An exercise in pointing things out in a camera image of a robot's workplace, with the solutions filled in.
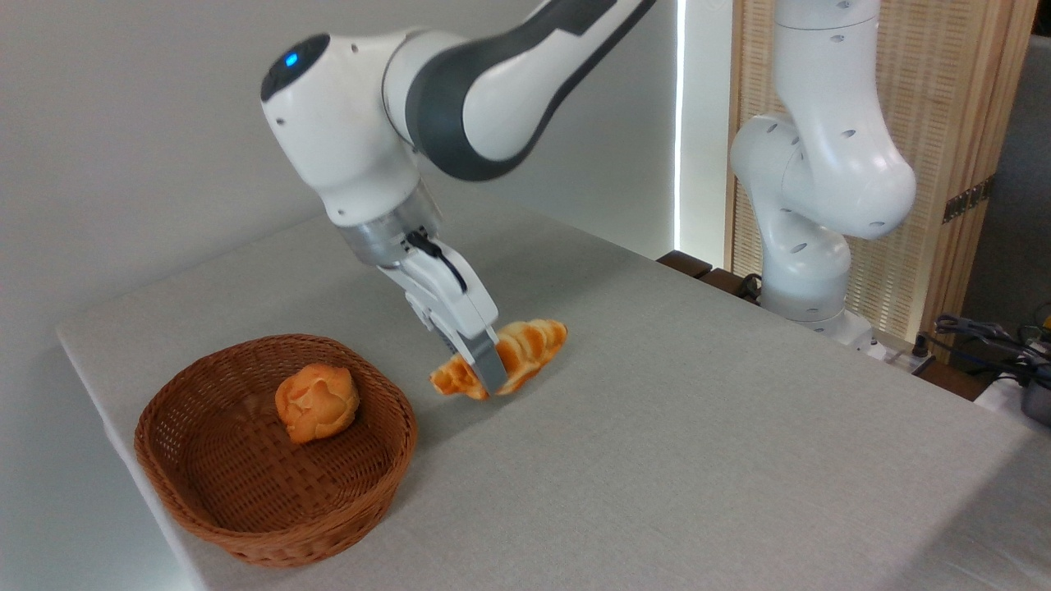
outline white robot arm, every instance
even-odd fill
[[[880,0],[779,0],[774,82],[788,115],[753,118],[730,149],[763,241],[764,308],[869,351],[845,310],[850,249],[905,219],[915,177],[875,89]]]
[[[655,1],[550,0],[518,27],[474,41],[424,29],[316,35],[263,80],[271,130],[351,249],[406,290],[490,392],[507,380],[496,305],[467,261],[436,240],[441,218],[415,154],[458,179],[507,174]]]

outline woven basket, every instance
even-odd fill
[[[310,363],[350,370],[362,398],[344,432],[297,446],[274,392]],[[139,463],[180,525],[233,556],[296,567],[362,539],[394,498],[416,445],[405,394],[330,339],[267,337],[205,356],[153,398]]]

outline croissant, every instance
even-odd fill
[[[495,392],[498,395],[510,394],[518,390],[522,384],[540,372],[540,369],[554,359],[555,353],[562,348],[569,331],[565,325],[555,320],[533,320],[530,322],[513,322],[496,335],[496,353],[503,362],[508,372],[508,381]],[[431,384],[442,394],[462,392],[474,400],[486,400],[489,393],[478,382],[471,366],[463,355],[456,353],[445,365],[431,373]]]
[[[277,386],[274,404],[294,444],[330,437],[354,420],[360,399],[350,371],[314,363]]]

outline metal bracket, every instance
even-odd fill
[[[964,192],[945,202],[945,213],[942,216],[942,223],[947,224],[952,220],[963,216],[978,206],[978,203],[989,199],[992,191],[993,177],[982,181]]]

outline grey cover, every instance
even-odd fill
[[[323,218],[60,326],[202,589],[1051,588],[1045,435],[508,202],[439,193],[456,193],[442,239],[501,322],[570,328],[518,394],[435,393],[447,350]],[[420,436],[364,541],[268,570],[174,525],[131,437],[180,369],[282,332],[362,353],[409,395]]]

